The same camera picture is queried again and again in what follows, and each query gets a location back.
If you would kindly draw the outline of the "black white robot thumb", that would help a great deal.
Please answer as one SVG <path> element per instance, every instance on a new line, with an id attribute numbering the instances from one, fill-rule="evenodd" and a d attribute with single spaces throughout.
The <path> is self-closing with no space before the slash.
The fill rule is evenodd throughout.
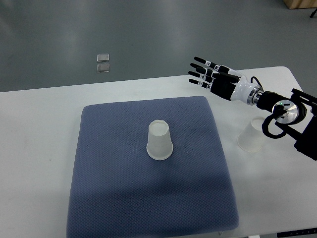
<path id="1" fill-rule="evenodd" d="M 234 82 L 237 83 L 240 81 L 241 79 L 241 75 L 240 73 L 238 73 L 237 71 L 227 67 L 227 66 L 224 66 L 224 65 L 220 65 L 219 67 L 219 71 L 222 72 L 222 73 L 226 73 L 226 74 L 229 74 L 229 75 L 232 75 L 235 77 L 235 80 Z"/>

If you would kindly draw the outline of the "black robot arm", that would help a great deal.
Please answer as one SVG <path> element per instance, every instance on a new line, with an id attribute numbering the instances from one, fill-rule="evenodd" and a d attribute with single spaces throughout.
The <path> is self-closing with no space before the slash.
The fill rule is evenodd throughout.
<path id="1" fill-rule="evenodd" d="M 261 125 L 261 131 L 272 139 L 285 135 L 295 140 L 294 148 L 317 159 L 317 99 L 298 89 L 292 89 L 290 98 L 263 89 L 255 77 L 245 75 L 220 64 L 195 57 L 190 83 L 208 89 L 228 101 L 239 100 L 270 112 Z"/>

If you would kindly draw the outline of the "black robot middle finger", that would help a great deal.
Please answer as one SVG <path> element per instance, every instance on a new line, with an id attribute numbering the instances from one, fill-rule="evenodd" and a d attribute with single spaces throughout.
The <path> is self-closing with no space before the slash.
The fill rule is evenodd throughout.
<path id="1" fill-rule="evenodd" d="M 195 63 L 190 63 L 190 66 L 195 70 L 194 72 L 212 77 L 213 71 L 211 69 L 204 68 Z"/>

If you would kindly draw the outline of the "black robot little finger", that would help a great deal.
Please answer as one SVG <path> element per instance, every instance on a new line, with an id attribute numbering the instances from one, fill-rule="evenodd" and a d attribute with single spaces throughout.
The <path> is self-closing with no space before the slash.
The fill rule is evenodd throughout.
<path id="1" fill-rule="evenodd" d="M 198 85 L 200 87 L 206 88 L 206 89 L 211 89 L 211 84 L 205 82 L 205 81 L 198 81 L 195 79 L 189 79 L 188 80 L 190 83 Z"/>

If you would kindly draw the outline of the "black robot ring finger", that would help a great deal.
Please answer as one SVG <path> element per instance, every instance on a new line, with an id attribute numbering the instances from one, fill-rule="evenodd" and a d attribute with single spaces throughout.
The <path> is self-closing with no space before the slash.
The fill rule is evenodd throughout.
<path id="1" fill-rule="evenodd" d="M 197 72 L 188 71 L 188 74 L 191 75 L 191 76 L 194 76 L 196 78 L 199 78 L 201 80 L 204 80 L 204 81 L 206 81 L 208 83 L 212 83 L 213 82 L 213 79 L 211 77 L 203 75 L 203 74 L 200 74 L 200 73 L 197 73 Z"/>

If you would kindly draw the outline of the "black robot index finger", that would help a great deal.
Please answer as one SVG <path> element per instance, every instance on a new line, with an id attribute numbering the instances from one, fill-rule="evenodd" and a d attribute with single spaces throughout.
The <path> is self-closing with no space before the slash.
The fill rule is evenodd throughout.
<path id="1" fill-rule="evenodd" d="M 205 70 L 212 70 L 212 71 L 219 72 L 220 66 L 211 61 L 202 59 L 200 57 L 194 57 L 194 60 L 197 63 L 200 63 L 200 64 L 194 64 L 194 68 L 204 68 Z"/>

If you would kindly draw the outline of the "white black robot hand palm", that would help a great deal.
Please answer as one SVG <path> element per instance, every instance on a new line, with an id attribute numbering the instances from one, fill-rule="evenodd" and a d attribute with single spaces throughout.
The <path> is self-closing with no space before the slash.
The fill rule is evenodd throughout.
<path id="1" fill-rule="evenodd" d="M 261 87 L 246 79 L 242 74 L 231 75 L 213 72 L 211 78 L 211 92 L 228 101 L 242 101 L 248 105 L 255 105 L 256 96 Z"/>

